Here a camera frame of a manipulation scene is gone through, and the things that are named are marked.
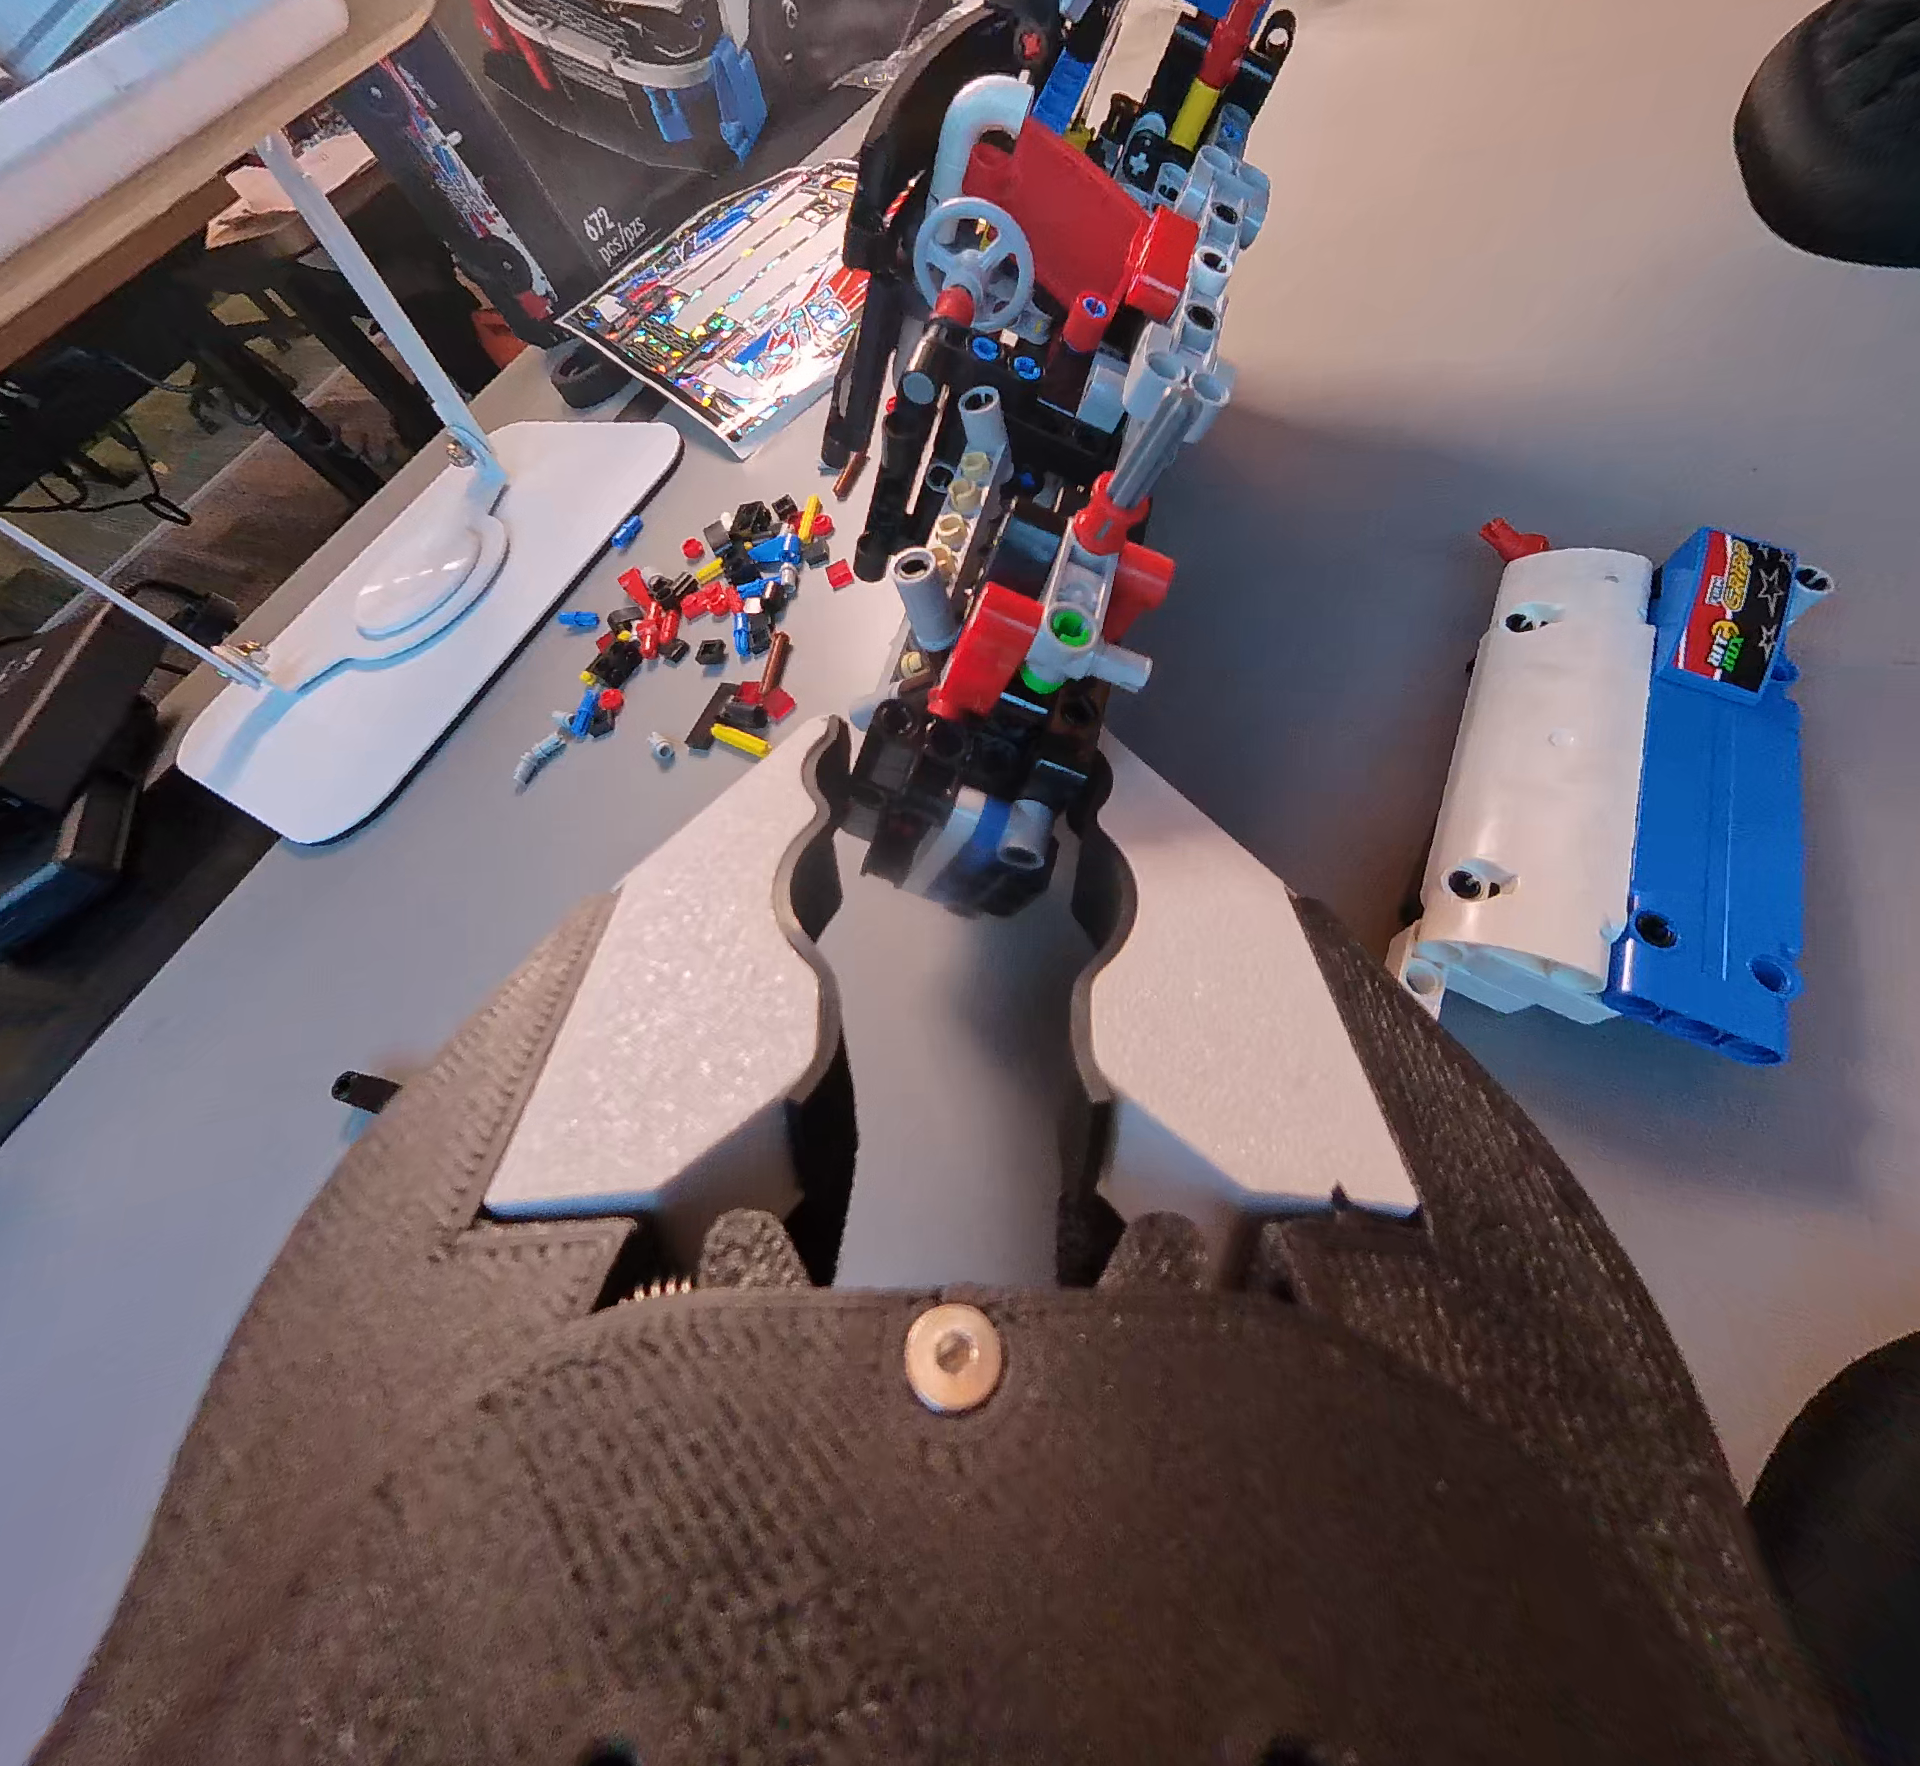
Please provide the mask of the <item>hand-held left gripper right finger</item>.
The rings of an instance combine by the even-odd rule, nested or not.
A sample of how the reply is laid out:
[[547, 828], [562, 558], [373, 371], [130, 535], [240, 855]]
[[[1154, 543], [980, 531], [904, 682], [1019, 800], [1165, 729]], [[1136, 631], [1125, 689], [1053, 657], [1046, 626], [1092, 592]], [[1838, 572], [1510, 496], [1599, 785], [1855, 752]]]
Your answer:
[[1419, 1200], [1284, 882], [1117, 740], [1080, 838], [1092, 1182], [1125, 1221]]

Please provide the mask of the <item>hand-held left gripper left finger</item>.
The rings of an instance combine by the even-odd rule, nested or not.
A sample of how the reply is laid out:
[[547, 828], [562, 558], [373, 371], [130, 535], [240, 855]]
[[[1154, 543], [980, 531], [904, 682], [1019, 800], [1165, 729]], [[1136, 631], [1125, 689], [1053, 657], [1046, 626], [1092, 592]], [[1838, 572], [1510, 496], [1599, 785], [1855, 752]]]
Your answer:
[[818, 938], [849, 729], [805, 723], [612, 894], [484, 1196], [496, 1219], [845, 1219], [856, 1147]]

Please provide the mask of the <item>lego race car model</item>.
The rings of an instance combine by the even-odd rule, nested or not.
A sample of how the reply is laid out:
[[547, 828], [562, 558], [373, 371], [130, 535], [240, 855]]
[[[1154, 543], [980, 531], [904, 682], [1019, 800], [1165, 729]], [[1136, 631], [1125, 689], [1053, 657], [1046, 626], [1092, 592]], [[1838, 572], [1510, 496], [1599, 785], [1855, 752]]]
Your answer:
[[1178, 565], [1164, 474], [1227, 406], [1246, 149], [1296, 37], [1280, 0], [982, 0], [904, 64], [856, 159], [869, 277], [821, 457], [874, 463], [853, 575], [904, 622], [842, 824], [864, 870], [1010, 915], [1090, 810], [1130, 634]]

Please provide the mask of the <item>white and blue lego panel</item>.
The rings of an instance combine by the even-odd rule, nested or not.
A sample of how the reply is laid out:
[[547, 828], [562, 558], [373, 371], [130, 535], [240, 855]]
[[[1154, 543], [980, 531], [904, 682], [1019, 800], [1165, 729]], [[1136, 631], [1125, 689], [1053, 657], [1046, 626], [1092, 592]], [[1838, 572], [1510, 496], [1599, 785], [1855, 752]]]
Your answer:
[[[1500, 598], [1387, 969], [1430, 1013], [1627, 1018], [1785, 1062], [1804, 912], [1790, 632], [1760, 705], [1728, 705], [1654, 675], [1663, 563], [1505, 521], [1481, 535]], [[1799, 562], [1787, 631], [1834, 586]]]

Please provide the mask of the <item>stickered blue lego tile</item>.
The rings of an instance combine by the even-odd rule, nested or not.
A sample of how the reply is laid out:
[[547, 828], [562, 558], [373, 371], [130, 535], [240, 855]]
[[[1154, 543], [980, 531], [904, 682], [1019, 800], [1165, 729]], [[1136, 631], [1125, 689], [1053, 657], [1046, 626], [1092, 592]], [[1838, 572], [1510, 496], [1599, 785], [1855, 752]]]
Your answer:
[[1728, 705], [1760, 705], [1790, 625], [1799, 556], [1726, 529], [1696, 529], [1662, 568], [1650, 616], [1654, 675]]

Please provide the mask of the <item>lego set box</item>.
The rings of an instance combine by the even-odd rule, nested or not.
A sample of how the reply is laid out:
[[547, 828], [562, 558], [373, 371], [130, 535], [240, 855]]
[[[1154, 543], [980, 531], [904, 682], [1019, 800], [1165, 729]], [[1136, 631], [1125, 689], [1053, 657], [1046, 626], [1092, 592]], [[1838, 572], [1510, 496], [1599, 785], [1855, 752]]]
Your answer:
[[802, 162], [953, 0], [437, 0], [336, 96], [535, 346], [719, 194]]

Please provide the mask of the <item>pile of small lego pieces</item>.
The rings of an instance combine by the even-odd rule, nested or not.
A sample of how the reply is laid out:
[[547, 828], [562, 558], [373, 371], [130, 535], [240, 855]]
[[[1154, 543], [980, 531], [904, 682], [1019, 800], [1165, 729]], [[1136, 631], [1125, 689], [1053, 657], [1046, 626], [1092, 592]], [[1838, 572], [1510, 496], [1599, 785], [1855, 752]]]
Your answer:
[[[578, 684], [543, 736], [514, 764], [512, 789], [528, 789], [564, 752], [611, 739], [634, 715], [646, 758], [671, 767], [684, 758], [727, 751], [761, 761], [798, 700], [792, 694], [794, 608], [803, 586], [853, 585], [853, 563], [837, 554], [833, 498], [748, 498], [681, 540], [679, 558], [649, 568], [628, 560], [643, 520], [626, 517], [611, 535], [620, 563], [606, 608], [564, 607], [554, 626], [580, 642]], [[631, 709], [628, 688], [685, 670], [701, 689], [694, 721], [673, 732]]]

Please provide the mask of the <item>holographic sticker sheet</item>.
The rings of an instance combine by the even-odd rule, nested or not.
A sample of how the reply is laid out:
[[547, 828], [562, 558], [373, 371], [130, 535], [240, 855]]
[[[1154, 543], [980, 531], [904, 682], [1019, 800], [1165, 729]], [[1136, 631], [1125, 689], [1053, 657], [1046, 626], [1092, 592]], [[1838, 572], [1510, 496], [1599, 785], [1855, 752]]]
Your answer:
[[842, 263], [850, 159], [730, 194], [562, 316], [743, 454], [832, 388], [869, 277]]

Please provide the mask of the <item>white book stand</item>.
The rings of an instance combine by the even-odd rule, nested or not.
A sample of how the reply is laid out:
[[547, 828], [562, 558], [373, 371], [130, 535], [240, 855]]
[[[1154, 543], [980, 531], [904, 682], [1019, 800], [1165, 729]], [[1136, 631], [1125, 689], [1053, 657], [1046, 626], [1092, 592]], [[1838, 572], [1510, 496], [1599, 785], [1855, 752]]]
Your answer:
[[494, 434], [297, 162], [285, 125], [404, 42], [433, 0], [172, 0], [5, 97], [5, 299], [58, 249], [115, 243], [244, 149], [421, 382], [437, 473], [264, 646], [202, 647], [5, 521], [5, 537], [225, 679], [187, 727], [187, 777], [297, 845], [373, 819], [514, 657], [614, 526], [681, 456], [657, 423]]

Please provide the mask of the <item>black power adapter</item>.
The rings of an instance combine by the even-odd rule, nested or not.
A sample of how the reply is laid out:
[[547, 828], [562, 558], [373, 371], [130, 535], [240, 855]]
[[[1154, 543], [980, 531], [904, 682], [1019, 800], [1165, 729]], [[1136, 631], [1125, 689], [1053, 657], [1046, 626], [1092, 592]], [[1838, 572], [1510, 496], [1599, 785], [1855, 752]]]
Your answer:
[[157, 631], [111, 604], [5, 640], [5, 821], [68, 807], [160, 657]]

